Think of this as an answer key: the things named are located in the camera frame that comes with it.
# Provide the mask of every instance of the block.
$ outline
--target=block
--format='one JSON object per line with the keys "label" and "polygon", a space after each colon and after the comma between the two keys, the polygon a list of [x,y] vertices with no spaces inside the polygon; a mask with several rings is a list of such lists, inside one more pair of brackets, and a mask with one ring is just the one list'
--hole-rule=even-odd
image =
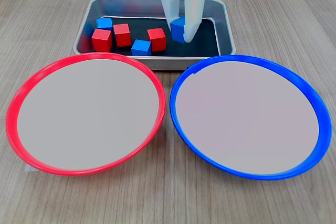
{"label": "block", "polygon": [[96,52],[110,52],[112,48],[112,32],[96,29],[92,35],[93,49]]}
{"label": "block", "polygon": [[184,41],[184,25],[185,25],[185,18],[179,18],[174,22],[171,22],[171,31],[172,31],[172,39],[173,41],[177,41],[180,43],[185,43]]}
{"label": "block", "polygon": [[132,46],[132,55],[136,56],[152,55],[152,43],[150,41],[136,39]]}
{"label": "block", "polygon": [[166,35],[162,28],[147,30],[148,41],[152,43],[152,51],[163,51],[166,49]]}
{"label": "block", "polygon": [[113,29],[118,47],[128,47],[132,45],[131,33],[128,24],[114,25]]}
{"label": "block", "polygon": [[96,22],[98,29],[113,31],[112,18],[97,18]]}

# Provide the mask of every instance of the blue plate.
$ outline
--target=blue plate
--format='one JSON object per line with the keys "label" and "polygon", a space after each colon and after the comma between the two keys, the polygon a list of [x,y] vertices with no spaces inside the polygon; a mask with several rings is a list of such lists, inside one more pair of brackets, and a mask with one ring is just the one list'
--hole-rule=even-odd
{"label": "blue plate", "polygon": [[[310,104],[312,105],[317,119],[318,119],[318,125],[319,125],[319,135],[318,140],[315,148],[313,149],[312,153],[308,156],[306,160],[304,160],[300,165],[287,170],[282,173],[276,173],[276,174],[269,174],[269,175],[258,175],[258,174],[249,174],[249,173],[242,173],[233,169],[230,169],[228,167],[225,167],[213,160],[211,160],[209,157],[205,156],[203,153],[201,153],[193,144],[192,141],[189,140],[186,135],[183,132],[183,129],[180,126],[180,123],[178,121],[178,118],[176,116],[176,97],[179,92],[179,89],[183,82],[192,74],[195,74],[199,72],[200,70],[204,69],[205,67],[208,67],[210,65],[224,62],[224,61],[239,61],[239,62],[246,62],[254,65],[261,66],[263,68],[266,68],[268,70],[271,70],[282,77],[286,78],[288,81],[290,81],[292,84],[294,84],[309,100]],[[325,155],[327,152],[330,141],[331,141],[331,119],[328,113],[328,110],[326,106],[324,105],[322,99],[317,94],[317,92],[313,89],[313,87],[308,84],[306,81],[304,81],[301,77],[299,77],[294,72],[290,71],[289,69],[278,65],[274,62],[252,57],[252,56],[244,56],[244,55],[228,55],[228,56],[218,56],[218,57],[211,57],[206,60],[200,61],[192,66],[190,66],[188,69],[186,69],[181,76],[176,81],[170,98],[170,112],[171,117],[173,120],[173,123],[175,125],[176,130],[178,131],[179,135],[183,139],[183,141],[201,158],[212,164],[213,166],[224,170],[228,173],[250,178],[250,179],[259,179],[259,180],[276,180],[276,179],[285,179],[297,176],[299,174],[302,174],[309,169],[313,168]]]}

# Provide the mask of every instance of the red block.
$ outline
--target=red block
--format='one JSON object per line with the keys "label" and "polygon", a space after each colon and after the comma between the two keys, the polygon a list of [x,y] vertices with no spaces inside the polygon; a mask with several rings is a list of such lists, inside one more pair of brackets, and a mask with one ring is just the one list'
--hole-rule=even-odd
{"label": "red block", "polygon": [[92,44],[96,52],[110,52],[112,48],[112,32],[96,29],[92,35]]}
{"label": "red block", "polygon": [[162,51],[166,49],[166,36],[162,28],[147,30],[148,40],[152,43],[152,51]]}
{"label": "red block", "polygon": [[132,45],[131,33],[128,24],[114,25],[113,30],[118,47],[128,47]]}

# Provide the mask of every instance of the stainless steel tray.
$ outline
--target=stainless steel tray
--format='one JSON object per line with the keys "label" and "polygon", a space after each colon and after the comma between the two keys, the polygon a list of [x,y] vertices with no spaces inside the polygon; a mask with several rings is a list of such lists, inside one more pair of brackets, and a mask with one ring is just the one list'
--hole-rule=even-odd
{"label": "stainless steel tray", "polygon": [[[180,0],[180,16],[184,16],[184,0]],[[163,19],[161,0],[91,0],[74,44],[75,54],[92,52],[91,36],[96,27],[96,19],[101,17],[155,18]],[[235,45],[228,22],[225,4],[220,0],[205,0],[203,18],[214,24],[219,55],[222,52],[235,54]],[[152,70],[185,70],[190,65],[209,57],[179,56],[129,56],[139,60]]]}

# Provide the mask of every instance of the blue block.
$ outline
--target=blue block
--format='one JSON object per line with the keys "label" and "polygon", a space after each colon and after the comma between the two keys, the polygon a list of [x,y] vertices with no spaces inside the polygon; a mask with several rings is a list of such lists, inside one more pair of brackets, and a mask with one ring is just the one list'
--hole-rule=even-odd
{"label": "blue block", "polygon": [[97,18],[97,28],[113,31],[112,18]]}
{"label": "blue block", "polygon": [[136,39],[132,46],[132,55],[136,56],[152,55],[152,43],[150,41]]}
{"label": "blue block", "polygon": [[178,41],[180,43],[185,43],[184,41],[184,25],[185,25],[185,18],[179,18],[174,22],[171,22],[171,30],[172,30],[172,37],[174,41]]}

